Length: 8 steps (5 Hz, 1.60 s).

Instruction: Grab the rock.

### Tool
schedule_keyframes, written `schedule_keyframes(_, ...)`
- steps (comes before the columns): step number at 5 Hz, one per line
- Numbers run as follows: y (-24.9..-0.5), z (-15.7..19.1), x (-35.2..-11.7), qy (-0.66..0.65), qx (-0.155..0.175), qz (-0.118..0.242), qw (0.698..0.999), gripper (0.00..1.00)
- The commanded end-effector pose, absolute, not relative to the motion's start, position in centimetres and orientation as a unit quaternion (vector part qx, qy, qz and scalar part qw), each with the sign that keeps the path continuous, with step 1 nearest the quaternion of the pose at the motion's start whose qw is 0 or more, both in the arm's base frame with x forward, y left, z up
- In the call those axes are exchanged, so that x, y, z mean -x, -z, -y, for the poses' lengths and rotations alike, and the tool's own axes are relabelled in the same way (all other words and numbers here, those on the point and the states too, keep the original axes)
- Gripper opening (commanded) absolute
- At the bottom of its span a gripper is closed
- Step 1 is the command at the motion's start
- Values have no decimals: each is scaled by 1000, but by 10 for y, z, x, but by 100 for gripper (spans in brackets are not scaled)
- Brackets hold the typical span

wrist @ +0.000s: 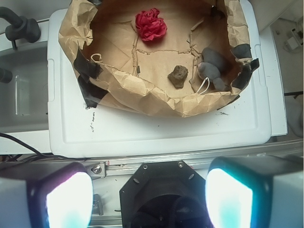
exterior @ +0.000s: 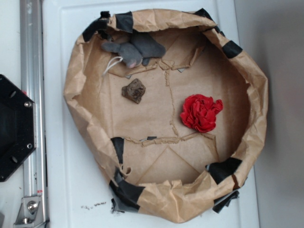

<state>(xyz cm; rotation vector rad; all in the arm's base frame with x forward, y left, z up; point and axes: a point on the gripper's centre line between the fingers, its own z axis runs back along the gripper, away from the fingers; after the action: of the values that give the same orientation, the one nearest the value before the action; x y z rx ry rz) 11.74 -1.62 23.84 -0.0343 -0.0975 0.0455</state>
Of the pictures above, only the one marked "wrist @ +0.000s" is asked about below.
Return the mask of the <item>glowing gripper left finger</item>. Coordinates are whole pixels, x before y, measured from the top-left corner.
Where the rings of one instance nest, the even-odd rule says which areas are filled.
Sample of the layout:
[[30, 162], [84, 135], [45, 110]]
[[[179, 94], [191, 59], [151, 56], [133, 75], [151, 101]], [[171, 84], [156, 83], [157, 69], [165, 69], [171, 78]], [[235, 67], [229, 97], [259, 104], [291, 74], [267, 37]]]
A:
[[2, 228], [86, 228], [93, 183], [76, 161], [8, 162], [0, 165]]

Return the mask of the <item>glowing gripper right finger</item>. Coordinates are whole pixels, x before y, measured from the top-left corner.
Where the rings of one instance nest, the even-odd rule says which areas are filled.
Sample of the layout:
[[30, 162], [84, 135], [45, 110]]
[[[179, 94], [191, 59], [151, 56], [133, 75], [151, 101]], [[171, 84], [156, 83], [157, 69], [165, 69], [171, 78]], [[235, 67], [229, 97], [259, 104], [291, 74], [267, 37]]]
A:
[[209, 166], [205, 199], [216, 228], [302, 228], [304, 159], [217, 157]]

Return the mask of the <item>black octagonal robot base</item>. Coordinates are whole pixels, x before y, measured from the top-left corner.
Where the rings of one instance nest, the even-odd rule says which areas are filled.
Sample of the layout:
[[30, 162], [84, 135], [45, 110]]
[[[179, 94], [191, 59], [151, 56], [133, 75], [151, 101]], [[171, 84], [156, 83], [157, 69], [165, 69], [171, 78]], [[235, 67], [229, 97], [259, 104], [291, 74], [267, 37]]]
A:
[[211, 228], [206, 181], [176, 162], [141, 165], [119, 191], [124, 228]]

